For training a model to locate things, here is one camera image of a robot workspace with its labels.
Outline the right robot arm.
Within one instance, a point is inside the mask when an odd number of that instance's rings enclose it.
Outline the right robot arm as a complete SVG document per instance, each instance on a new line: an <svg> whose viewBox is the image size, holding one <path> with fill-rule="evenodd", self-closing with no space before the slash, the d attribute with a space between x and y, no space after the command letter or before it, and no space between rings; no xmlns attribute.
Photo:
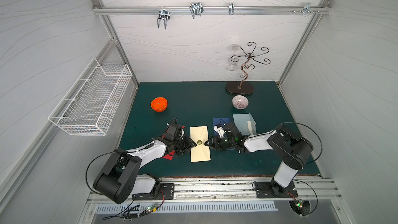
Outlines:
<svg viewBox="0 0 398 224"><path fill-rule="evenodd" d="M256 152L272 150L282 160L271 180L270 188L280 192L287 190L296 174L302 170L313 152L313 144L299 133L291 130L287 122L275 129L257 135L243 135L231 122L215 126L218 134L204 143L218 150L236 150L238 152Z"/></svg>

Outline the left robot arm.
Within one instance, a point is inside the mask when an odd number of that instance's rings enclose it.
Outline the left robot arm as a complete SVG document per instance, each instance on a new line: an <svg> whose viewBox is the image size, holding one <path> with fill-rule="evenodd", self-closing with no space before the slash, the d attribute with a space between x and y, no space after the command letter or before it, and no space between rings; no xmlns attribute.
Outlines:
<svg viewBox="0 0 398 224"><path fill-rule="evenodd" d="M144 146L107 152L108 160L88 187L92 193L106 196L116 204L130 195L155 199L161 194L161 180L151 174L140 175L140 169L170 153L185 155L194 147L196 142L186 135L183 126L169 123L164 133Z"/></svg>

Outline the light blue envelope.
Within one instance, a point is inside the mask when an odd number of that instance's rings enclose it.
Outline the light blue envelope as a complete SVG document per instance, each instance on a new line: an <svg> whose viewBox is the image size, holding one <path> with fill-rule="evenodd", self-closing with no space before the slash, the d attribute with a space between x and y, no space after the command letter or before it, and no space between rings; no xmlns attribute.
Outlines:
<svg viewBox="0 0 398 224"><path fill-rule="evenodd" d="M234 114L233 121L239 132L242 135L256 135L256 122L252 115L249 114Z"/></svg>

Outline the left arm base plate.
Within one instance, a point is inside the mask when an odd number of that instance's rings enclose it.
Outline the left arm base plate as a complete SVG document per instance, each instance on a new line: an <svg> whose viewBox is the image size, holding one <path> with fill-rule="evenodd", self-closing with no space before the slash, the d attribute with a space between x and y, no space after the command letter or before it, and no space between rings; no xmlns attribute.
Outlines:
<svg viewBox="0 0 398 224"><path fill-rule="evenodd" d="M140 193L132 195L132 200L138 201L162 201L174 199L175 184L173 183L159 183L148 194Z"/></svg>

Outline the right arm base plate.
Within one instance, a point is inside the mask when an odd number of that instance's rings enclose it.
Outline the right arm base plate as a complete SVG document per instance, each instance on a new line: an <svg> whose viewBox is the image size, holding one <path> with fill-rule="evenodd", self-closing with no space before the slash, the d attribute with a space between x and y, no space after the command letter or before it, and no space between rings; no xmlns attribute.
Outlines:
<svg viewBox="0 0 398 224"><path fill-rule="evenodd" d="M252 188L255 190L256 197L259 199L297 198L299 196L294 182L291 182L287 188L283 188L271 181L254 181L252 183Z"/></svg>

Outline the dark blue envelope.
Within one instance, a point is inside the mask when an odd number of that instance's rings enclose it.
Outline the dark blue envelope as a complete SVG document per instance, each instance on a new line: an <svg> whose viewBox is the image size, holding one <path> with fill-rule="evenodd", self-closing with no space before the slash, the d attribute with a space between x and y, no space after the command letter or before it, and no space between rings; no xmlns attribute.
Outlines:
<svg viewBox="0 0 398 224"><path fill-rule="evenodd" d="M226 132L225 137L220 138L219 135L214 132L214 138L216 138L216 146L220 146L226 149L226 151L231 150L232 149L232 145L230 144L230 129L228 127L228 123L230 123L230 118L214 118L213 119L213 125L218 125L221 124Z"/></svg>

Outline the cream envelope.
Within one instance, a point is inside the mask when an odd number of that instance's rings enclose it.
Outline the cream envelope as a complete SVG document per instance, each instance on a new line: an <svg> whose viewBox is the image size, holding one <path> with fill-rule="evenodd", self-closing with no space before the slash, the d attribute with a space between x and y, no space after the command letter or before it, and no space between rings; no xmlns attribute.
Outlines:
<svg viewBox="0 0 398 224"><path fill-rule="evenodd" d="M190 138L196 143L191 149L191 162L210 161L209 147L204 144L209 139L207 126L191 127Z"/></svg>

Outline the red envelope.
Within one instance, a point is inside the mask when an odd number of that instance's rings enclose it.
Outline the red envelope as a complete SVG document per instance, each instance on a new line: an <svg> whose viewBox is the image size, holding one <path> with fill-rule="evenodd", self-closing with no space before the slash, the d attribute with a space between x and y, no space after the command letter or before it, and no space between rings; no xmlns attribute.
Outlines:
<svg viewBox="0 0 398 224"><path fill-rule="evenodd" d="M163 158L172 160L178 151L184 148L183 130L177 124L169 124L165 133L161 136L161 141L166 145L166 154Z"/></svg>

